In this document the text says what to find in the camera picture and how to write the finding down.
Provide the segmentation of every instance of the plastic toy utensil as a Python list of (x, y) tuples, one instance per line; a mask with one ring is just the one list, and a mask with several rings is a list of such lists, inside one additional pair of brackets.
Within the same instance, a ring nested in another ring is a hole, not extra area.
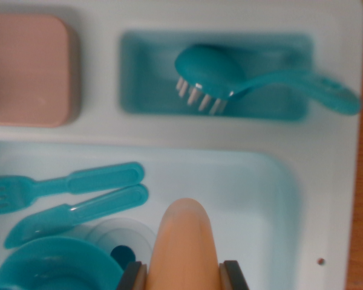
[(260, 87), (279, 83), (299, 90), (325, 107), (344, 115), (361, 110), (360, 98), (344, 85), (311, 71), (285, 70), (245, 79), (239, 64), (219, 48), (197, 45), (181, 52), (175, 68), (180, 75), (176, 89), (182, 98), (191, 86), (188, 105), (204, 97), (199, 111), (215, 99), (209, 113), (221, 114), (228, 101), (236, 100)]
[(0, 214), (30, 206), (41, 196), (70, 192), (74, 195), (139, 184), (144, 169), (139, 163), (125, 163), (76, 171), (67, 177), (34, 181), (25, 176), (0, 177)]
[(147, 189), (142, 185), (135, 185), (80, 204), (58, 205), (21, 220), (7, 236), (4, 246), (7, 249), (14, 248), (39, 237), (59, 234), (84, 222), (138, 207), (147, 200)]

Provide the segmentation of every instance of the toy kitchen sink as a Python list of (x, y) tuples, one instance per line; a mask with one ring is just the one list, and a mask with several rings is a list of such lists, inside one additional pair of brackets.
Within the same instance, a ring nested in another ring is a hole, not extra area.
[[(177, 97), (174, 61), (197, 42), (221, 45), (250, 76), (313, 68), (359, 94), (361, 1), (0, 0), (0, 13), (61, 19), (79, 38), (81, 77), (71, 123), (0, 126), (0, 175), (145, 168), (146, 204), (66, 235), (87, 239), (103, 221), (130, 219), (149, 245), (136, 253), (145, 260), (166, 208), (190, 197), (211, 219), (219, 261), (238, 260), (250, 289), (344, 289), (359, 117), (285, 88), (253, 92), (232, 113), (200, 114)], [(20, 219), (89, 196), (50, 196), (0, 215), (0, 266)]]

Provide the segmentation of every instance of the white plastic tray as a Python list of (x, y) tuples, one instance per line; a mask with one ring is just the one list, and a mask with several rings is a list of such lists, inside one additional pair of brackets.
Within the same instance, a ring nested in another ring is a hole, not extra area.
[[(79, 33), (82, 110), (56, 129), (0, 127), (0, 175), (42, 179), (136, 160), (151, 197), (113, 217), (156, 232), (166, 207), (190, 196), (208, 211), (218, 258), (237, 259), (251, 289), (344, 288), (359, 118), (313, 103), (298, 123), (131, 115), (119, 105), (118, 56), (132, 30), (304, 33), (314, 43), (314, 67), (360, 92), (361, 1), (1, 0), (0, 12), (11, 11), (57, 15)], [(5, 236), (20, 218), (90, 196), (52, 196), (0, 216), (0, 264), (9, 254)]]

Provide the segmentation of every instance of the small hole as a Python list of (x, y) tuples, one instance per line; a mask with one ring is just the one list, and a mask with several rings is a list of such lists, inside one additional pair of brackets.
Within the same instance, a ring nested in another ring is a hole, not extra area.
[(325, 260), (323, 258), (320, 258), (317, 260), (317, 264), (319, 264), (320, 266), (324, 266), (325, 265)]
[(115, 247), (110, 256), (121, 266), (123, 270), (126, 269), (130, 262), (136, 261), (136, 255), (133, 250), (128, 246), (117, 246)]

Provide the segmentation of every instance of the pink sponge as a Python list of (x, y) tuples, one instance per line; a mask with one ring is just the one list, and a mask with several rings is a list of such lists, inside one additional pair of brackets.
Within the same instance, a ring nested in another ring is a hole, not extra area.
[(78, 108), (75, 32), (54, 16), (0, 14), (0, 125), (56, 127)]

